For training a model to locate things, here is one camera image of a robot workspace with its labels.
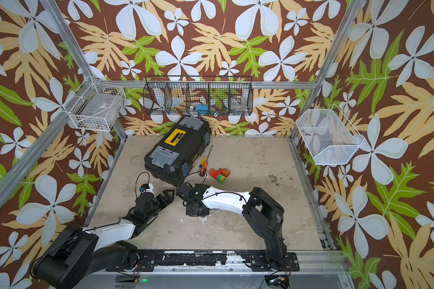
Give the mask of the red long lego brick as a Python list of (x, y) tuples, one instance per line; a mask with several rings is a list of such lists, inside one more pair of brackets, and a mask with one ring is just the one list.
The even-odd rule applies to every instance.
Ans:
[(214, 169), (210, 169), (210, 170), (209, 170), (209, 175), (210, 175), (212, 178), (214, 178), (215, 180), (219, 180), (219, 179), (220, 179), (220, 176), (221, 176), (220, 172), (219, 172), (219, 171), (216, 171), (216, 170), (214, 170)]

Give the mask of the dark green lego brick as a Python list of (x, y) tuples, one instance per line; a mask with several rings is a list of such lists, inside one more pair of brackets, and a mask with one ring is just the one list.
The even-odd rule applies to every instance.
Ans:
[(222, 174), (218, 174), (216, 180), (220, 183), (223, 183), (226, 180), (226, 177), (223, 176)]

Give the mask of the orange lego brick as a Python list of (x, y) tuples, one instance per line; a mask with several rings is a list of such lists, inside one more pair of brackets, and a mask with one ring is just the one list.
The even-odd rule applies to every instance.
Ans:
[(231, 172), (228, 169), (219, 169), (219, 174), (221, 174), (222, 176), (228, 178), (231, 174)]

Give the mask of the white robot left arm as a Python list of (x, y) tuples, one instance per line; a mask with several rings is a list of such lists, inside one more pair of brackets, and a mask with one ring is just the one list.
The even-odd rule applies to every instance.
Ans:
[(164, 190), (155, 195), (141, 193), (136, 204), (117, 222), (98, 227), (63, 230), (47, 251), (34, 261), (30, 275), (56, 289), (72, 289), (91, 273), (116, 267), (139, 267), (136, 246), (129, 240), (137, 237), (174, 201), (175, 192)]

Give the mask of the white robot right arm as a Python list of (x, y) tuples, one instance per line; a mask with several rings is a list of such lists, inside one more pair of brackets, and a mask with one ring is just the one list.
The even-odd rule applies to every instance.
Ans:
[(285, 267), (284, 208), (267, 192), (258, 187), (252, 191), (233, 192), (204, 184), (181, 184), (177, 187), (177, 195), (183, 200), (186, 215), (190, 217), (207, 216), (210, 210), (242, 215), (254, 233), (264, 240), (267, 266), (274, 270)]

